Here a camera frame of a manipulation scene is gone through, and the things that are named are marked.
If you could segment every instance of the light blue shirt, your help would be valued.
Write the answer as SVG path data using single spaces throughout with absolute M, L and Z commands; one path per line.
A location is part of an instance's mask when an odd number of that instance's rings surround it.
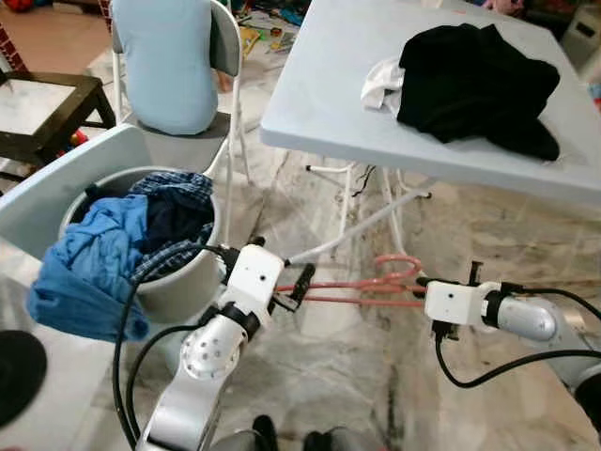
M 209 0 L 113 0 L 137 118 L 169 134 L 204 131 L 217 111 Z

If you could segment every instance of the blue cloth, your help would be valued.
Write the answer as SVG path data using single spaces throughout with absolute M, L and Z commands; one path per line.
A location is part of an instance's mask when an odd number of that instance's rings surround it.
M 111 10 L 138 119 L 169 134 L 206 130 L 217 112 L 210 0 L 113 0 Z
M 27 309 L 37 322 L 63 332 L 115 341 L 123 304 L 131 294 L 130 277 L 146 238 L 145 195 L 107 197 L 92 204 L 80 224 L 44 256 Z M 139 340 L 148 324 L 132 306 L 125 337 Z

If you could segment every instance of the plaid shirt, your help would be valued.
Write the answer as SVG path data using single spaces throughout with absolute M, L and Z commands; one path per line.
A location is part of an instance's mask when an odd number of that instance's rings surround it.
M 130 193 L 160 195 L 192 210 L 212 210 L 213 182 L 194 172 L 152 172 L 135 183 Z
M 203 225 L 203 228 L 200 231 L 200 237 L 198 237 L 198 243 L 204 244 L 205 242 L 207 242 L 212 230 L 213 223 Z M 152 254 L 144 255 L 142 257 L 142 260 L 140 260 L 140 263 L 138 263 L 138 266 L 136 267 L 135 271 L 133 272 L 133 275 L 131 276 L 131 281 L 134 284 L 137 284 L 138 282 L 150 282 L 152 280 L 160 279 L 165 275 L 169 275 L 172 272 L 183 268 L 188 263 L 190 263 L 200 251 L 182 251 L 179 254 L 175 254 L 174 256 L 167 258 L 161 265 L 159 265 L 153 271 L 149 272 L 148 275 L 142 281 L 140 280 L 140 277 L 142 276 L 143 272 L 145 272 L 151 266 L 154 266 L 158 262 L 162 261 L 167 254 L 169 254 L 172 251 L 175 251 L 176 249 L 185 249 L 191 244 L 194 244 L 194 242 L 190 240 L 178 242 L 169 241 L 166 242 L 163 246 L 161 246 Z
M 163 198 L 171 198 L 174 202 L 189 209 L 198 211 L 212 211 L 213 209 L 210 200 L 213 193 L 211 179 L 194 172 L 153 172 L 135 183 L 131 187 L 130 193 L 145 194 L 150 197 L 160 195 Z M 198 243 L 206 243 L 212 230 L 212 222 L 204 224 L 200 230 Z M 144 280 L 140 281 L 143 272 L 161 262 L 170 252 L 184 249 L 191 244 L 194 244 L 194 241 L 168 241 L 155 252 L 144 255 L 131 277 L 132 282 L 150 282 L 183 268 L 198 255 L 199 251 L 182 251 L 167 258 L 151 271 Z

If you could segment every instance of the chair backrest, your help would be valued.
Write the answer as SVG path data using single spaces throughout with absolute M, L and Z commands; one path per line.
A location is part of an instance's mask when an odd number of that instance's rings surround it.
M 210 0 L 210 66 L 232 77 L 239 74 L 242 63 L 240 31 L 232 13 L 219 1 Z M 123 53 L 123 45 L 113 23 L 113 51 Z
M 0 197 L 0 237 L 42 259 L 71 202 L 90 183 L 150 165 L 142 132 L 118 125 L 41 168 Z

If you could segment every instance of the black round object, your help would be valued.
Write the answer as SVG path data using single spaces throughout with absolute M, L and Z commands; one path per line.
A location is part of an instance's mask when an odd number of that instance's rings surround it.
M 33 335 L 0 332 L 0 427 L 36 396 L 46 375 L 46 351 Z

